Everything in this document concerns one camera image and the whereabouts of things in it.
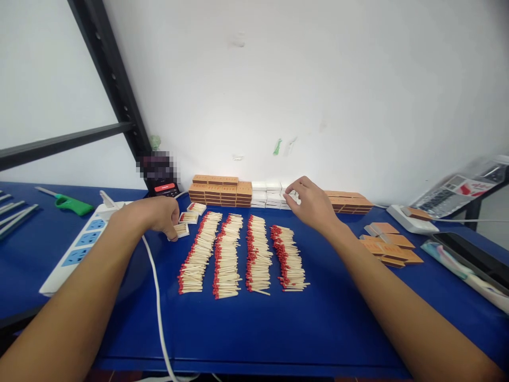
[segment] power cord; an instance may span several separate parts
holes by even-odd
[[[175,199],[178,199],[180,196],[186,194],[187,191],[181,192],[178,194]],[[147,239],[145,235],[142,236],[143,243],[145,244],[145,248],[147,249],[148,259],[150,260],[150,265],[152,267],[152,274],[154,276],[154,284],[155,284],[155,296],[156,296],[156,307],[157,307],[157,325],[159,327],[159,340],[161,341],[161,350],[163,351],[164,363],[166,364],[166,369],[168,370],[168,377],[150,377],[142,379],[138,382],[190,382],[200,376],[200,374],[195,374],[189,377],[179,377],[177,378],[171,368],[170,358],[168,357],[168,351],[166,349],[166,342],[164,340],[164,330],[163,330],[163,319],[161,315],[161,294],[159,292],[159,281],[157,280],[157,271],[155,269],[154,258],[152,257],[152,251],[150,251],[150,247],[148,246]],[[219,382],[222,382],[215,374],[212,374],[214,378],[216,378]]]

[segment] blue tabletop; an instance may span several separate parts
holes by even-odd
[[[4,241],[0,241],[0,318],[47,301],[38,294],[88,216],[58,210],[54,199],[33,189],[32,184],[0,183],[15,200],[41,205],[41,210]],[[44,186],[90,204],[101,203],[99,188]],[[104,190],[116,201],[142,198],[142,190]],[[179,199],[181,210],[188,196]],[[332,247],[301,223],[291,211],[209,207],[240,213],[244,221],[252,213],[272,224],[295,231],[302,251],[306,280],[302,293],[285,293],[273,283],[271,296],[249,293],[245,288],[234,298],[215,300],[214,269],[204,278],[203,293],[178,295],[177,275],[197,232],[168,242],[163,234],[146,237],[154,255],[161,289],[161,304],[168,353],[176,371],[235,374],[306,376],[356,376],[407,378],[409,373],[383,334],[343,263]],[[389,222],[419,247],[424,236],[405,231],[385,210],[368,215],[338,215],[356,235],[372,222]],[[437,224],[442,231],[461,234],[474,244],[509,263],[503,248],[460,224]],[[241,230],[245,237],[246,227]],[[247,248],[240,241],[239,270],[245,274]],[[509,345],[507,316],[481,295],[423,252],[415,251],[424,264],[393,272],[508,371],[505,350]],[[279,274],[274,257],[273,281]],[[145,248],[135,250],[124,285],[134,292],[117,302],[96,367],[117,370],[165,370],[157,331],[155,289]]]

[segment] power outlet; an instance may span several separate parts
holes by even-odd
[[[101,229],[104,227],[105,224],[106,224],[105,221],[102,219],[92,220],[92,223],[90,223],[86,230],[92,231],[93,229]]]
[[[76,243],[76,247],[94,244],[97,241],[97,239],[99,238],[100,234],[101,234],[101,232],[90,232],[90,233],[84,234],[83,236],[81,236],[81,238]]]
[[[83,257],[91,250],[90,248],[83,248],[83,249],[76,249],[72,251],[69,256],[65,259],[65,261],[62,263],[62,266],[68,266],[68,265],[75,265],[78,264],[81,260],[83,260]]]

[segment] green sticker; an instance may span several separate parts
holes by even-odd
[[[282,141],[283,140],[281,138],[277,140],[276,147],[274,148],[274,152],[272,153],[272,155],[274,156],[279,155],[279,147],[281,146]]]

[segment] white power strip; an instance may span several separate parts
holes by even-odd
[[[124,202],[117,202],[117,206],[119,208],[123,205]],[[106,228],[110,216],[116,210],[117,209],[107,207],[104,204],[100,204],[97,207],[46,281],[44,281],[44,284],[39,289],[39,293],[44,296],[51,297],[58,291],[62,284],[64,284],[67,278],[76,269],[81,260],[83,260],[86,254],[94,246],[95,242]]]
[[[420,235],[430,235],[431,233],[440,232],[431,222],[409,218],[401,210],[402,207],[404,206],[393,204],[387,208],[387,212],[407,231]]]

